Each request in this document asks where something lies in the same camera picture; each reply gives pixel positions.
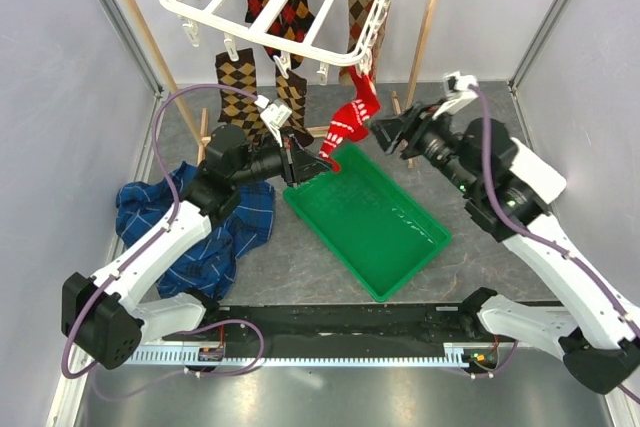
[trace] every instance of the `wooden pole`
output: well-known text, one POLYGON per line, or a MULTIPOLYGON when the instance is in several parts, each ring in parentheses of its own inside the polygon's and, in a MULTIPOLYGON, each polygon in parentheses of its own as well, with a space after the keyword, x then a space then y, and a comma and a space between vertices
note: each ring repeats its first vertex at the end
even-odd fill
POLYGON ((413 58, 413 66, 411 67, 411 76, 409 78, 409 90, 407 91, 407 100, 404 107, 405 109, 408 109, 413 103, 413 96, 416 92, 418 75, 420 74, 420 68, 422 67, 424 50, 427 45, 427 39, 429 38, 429 32, 431 31, 431 23, 433 22, 433 14, 436 10, 437 2, 438 0, 427 0, 427 6, 424 11, 424 18, 422 19, 422 27, 420 28, 420 35, 418 36, 418 46, 416 47, 415 57, 413 58))
MULTIPOLYGON (((167 63, 164 60, 164 57, 162 56, 160 49, 158 48, 158 44, 153 39, 151 30, 149 29, 147 22, 144 20, 144 16, 140 11, 140 7, 138 7, 138 3, 136 2, 136 0, 124 0, 124 3, 126 7, 129 9, 129 11, 131 12, 133 19, 135 20, 137 27, 140 30, 141 36, 142 38, 144 38, 147 44, 147 47, 151 52, 154 62, 158 65, 158 68, 160 69, 162 77, 164 78, 165 82, 169 86, 169 90, 172 93, 177 92, 178 86, 175 80, 173 79, 173 76, 171 75, 169 66, 167 66, 167 63)), ((187 126, 191 131, 191 135, 193 135, 193 138, 195 139, 196 143, 198 144, 198 146, 202 145, 202 140, 201 140, 200 132, 198 130, 198 125, 196 124, 196 120, 193 117, 193 114, 191 114, 189 107, 187 107, 187 105, 185 104, 184 99, 181 99, 181 98, 176 99, 176 105, 178 106, 178 109, 180 109, 180 113, 182 114, 182 117, 187 123, 187 126)))
POLYGON ((198 163, 196 165, 200 165, 200 163, 204 160, 204 148, 205 145, 211 142, 211 137, 207 137, 209 135, 209 109, 206 107, 202 109, 202 117, 200 118, 200 145, 198 146, 198 163))

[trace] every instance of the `green plastic tray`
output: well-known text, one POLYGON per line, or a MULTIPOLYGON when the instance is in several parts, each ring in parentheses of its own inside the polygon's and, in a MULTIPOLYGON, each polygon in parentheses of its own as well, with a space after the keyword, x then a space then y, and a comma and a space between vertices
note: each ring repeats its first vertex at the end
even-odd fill
POLYGON ((451 234, 354 144, 284 198, 363 283, 386 301, 451 241, 451 234))

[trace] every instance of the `brown argyle sock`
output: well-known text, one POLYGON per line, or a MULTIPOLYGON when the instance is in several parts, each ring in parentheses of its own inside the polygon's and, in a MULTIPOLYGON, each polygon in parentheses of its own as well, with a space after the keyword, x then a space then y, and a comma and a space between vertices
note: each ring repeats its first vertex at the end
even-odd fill
POLYGON ((307 79, 289 71, 289 78, 285 79, 276 68, 276 90, 278 98, 282 99, 293 111, 285 126, 293 128, 296 139, 302 147, 313 143, 313 136, 304 127, 305 103, 307 102, 307 79))
MULTIPOLYGON (((233 62, 226 52, 216 55, 218 82, 257 95, 256 63, 253 59, 253 50, 239 50, 238 57, 238 61, 233 62)), ((249 141, 259 142, 260 135, 268 130, 262 122, 260 111, 253 100, 226 90, 220 91, 220 97, 222 105, 218 122, 242 127, 249 141)))
MULTIPOLYGON (((349 45, 347 51, 351 52, 356 47, 356 43, 362 34, 362 29, 365 26, 371 7, 373 7, 374 0, 349 0, 349 45)), ((372 63, 371 72, 369 76, 375 83, 376 81, 376 67, 378 64, 378 55, 380 54, 380 48, 384 41, 384 36, 387 28, 387 20, 382 23, 378 30, 378 37, 371 48, 372 63)), ((351 76, 349 75, 348 67, 340 69, 340 83, 342 85, 353 85, 351 76)))

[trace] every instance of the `white wall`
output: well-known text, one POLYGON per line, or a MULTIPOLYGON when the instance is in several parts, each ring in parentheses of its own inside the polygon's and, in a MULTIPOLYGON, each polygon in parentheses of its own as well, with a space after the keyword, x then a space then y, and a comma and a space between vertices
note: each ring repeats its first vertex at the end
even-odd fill
MULTIPOLYGON (((562 226, 636 305, 639 32, 638 0, 571 0, 519 89, 536 151, 568 181, 562 226)), ((639 373, 633 387, 640 392, 639 373)))
POLYGON ((104 265, 152 95, 98 0, 0 11, 0 423, 36 427, 60 376, 62 284, 104 265))
MULTIPOLYGON (((177 17, 158 0, 137 0, 179 84, 215 80, 214 57, 223 51, 222 36, 201 27, 203 42, 194 49, 177 17)), ((508 79, 524 55, 552 0, 439 0, 421 80, 439 80, 447 72, 464 70, 483 80, 508 79)), ((310 0, 317 11, 322 0, 310 0)), ((409 78, 426 0, 393 0, 378 79, 409 78)), ((222 12, 242 20, 246 0, 228 0, 222 12)), ((346 0, 331 12, 318 37, 324 47, 346 51, 346 0)), ((273 64, 256 47, 258 79, 273 84, 273 64)), ((305 62, 299 73, 316 83, 315 62, 305 62)), ((337 69, 331 70, 332 81, 337 69)))

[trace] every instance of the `gray mat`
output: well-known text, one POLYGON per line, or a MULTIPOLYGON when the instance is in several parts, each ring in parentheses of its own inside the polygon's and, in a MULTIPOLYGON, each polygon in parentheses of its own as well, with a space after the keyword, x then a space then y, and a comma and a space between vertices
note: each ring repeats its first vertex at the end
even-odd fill
MULTIPOLYGON (((505 82, 482 84, 493 117, 505 122, 512 135, 523 138, 516 111, 505 82)), ((400 96, 404 84, 380 84, 378 96, 387 115, 391 111, 391 91, 400 96)), ((275 88, 261 93, 275 97, 275 88)), ((416 100, 437 100, 441 85, 421 84, 416 100)), ((310 86, 307 96, 307 126, 327 125, 333 113, 353 97, 353 89, 338 85, 310 86)), ((220 109, 217 92, 200 91, 186 97, 194 115, 200 118, 203 107, 210 109, 210 128, 214 128, 220 109)), ((473 104, 456 116, 455 126, 466 124, 481 115, 473 104)), ((317 139, 312 149, 319 149, 317 139)), ((417 202, 453 234, 453 241, 435 260, 400 289, 390 302, 460 301, 478 287, 490 287, 513 300, 553 298, 546 286, 520 259, 497 244, 470 219, 460 193, 426 160, 407 169, 397 156, 387 157, 371 138, 359 146, 417 202)), ((178 109, 170 109, 163 120, 160 148, 171 169, 182 160, 194 164, 197 148, 178 109)), ((151 181, 161 179, 156 165, 151 181)), ((276 187, 276 221, 271 240, 238 261, 236 285, 224 300, 227 304, 295 304, 355 303, 372 299, 346 267, 302 222, 282 199, 286 185, 272 181, 276 187)))

